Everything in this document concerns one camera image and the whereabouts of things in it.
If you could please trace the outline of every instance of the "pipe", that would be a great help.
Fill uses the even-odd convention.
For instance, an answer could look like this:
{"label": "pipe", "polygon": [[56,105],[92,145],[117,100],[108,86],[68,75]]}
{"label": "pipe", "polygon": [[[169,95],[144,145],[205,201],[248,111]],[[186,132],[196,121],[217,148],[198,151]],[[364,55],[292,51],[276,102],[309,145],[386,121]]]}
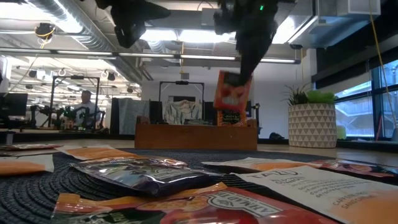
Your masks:
{"label": "pipe", "polygon": [[[151,51],[155,54],[173,54],[173,51],[170,49],[167,49],[166,46],[164,45],[163,41],[161,40],[156,40],[156,41],[147,41],[149,48]],[[168,59],[165,58],[164,60],[172,63],[180,63],[180,59]]]}
{"label": "pipe", "polygon": [[[72,38],[84,45],[88,50],[100,52],[116,50],[115,46],[111,44],[74,1],[25,0],[25,2],[49,15],[50,20],[64,32],[87,35],[73,36]],[[141,74],[123,58],[118,57],[116,60],[106,61],[114,65],[128,81],[141,83]]]}

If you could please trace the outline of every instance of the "white planter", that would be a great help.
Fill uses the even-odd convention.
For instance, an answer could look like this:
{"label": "white planter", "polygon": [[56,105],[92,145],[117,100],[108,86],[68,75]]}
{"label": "white planter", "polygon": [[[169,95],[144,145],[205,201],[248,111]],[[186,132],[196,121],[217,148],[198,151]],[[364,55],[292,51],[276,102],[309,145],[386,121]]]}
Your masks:
{"label": "white planter", "polygon": [[335,105],[310,103],[289,107],[289,145],[336,147]]}

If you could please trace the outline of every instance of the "man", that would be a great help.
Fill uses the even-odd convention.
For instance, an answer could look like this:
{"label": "man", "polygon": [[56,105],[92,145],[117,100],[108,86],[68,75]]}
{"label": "man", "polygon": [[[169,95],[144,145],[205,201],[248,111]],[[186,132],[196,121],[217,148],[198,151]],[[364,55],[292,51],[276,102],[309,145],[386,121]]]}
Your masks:
{"label": "man", "polygon": [[[95,112],[95,103],[90,101],[91,99],[91,92],[88,90],[84,90],[81,93],[81,103],[78,105],[75,105],[75,109],[78,109],[80,107],[84,107],[84,108],[89,108],[90,109],[90,117],[87,119],[87,125],[91,125],[93,123],[93,113]],[[80,127],[82,122],[83,122],[83,118],[80,117],[81,114],[85,113],[84,109],[78,110],[76,112],[76,119],[75,119],[75,126]],[[101,114],[97,113],[95,115],[95,121],[99,121],[101,118]]]}

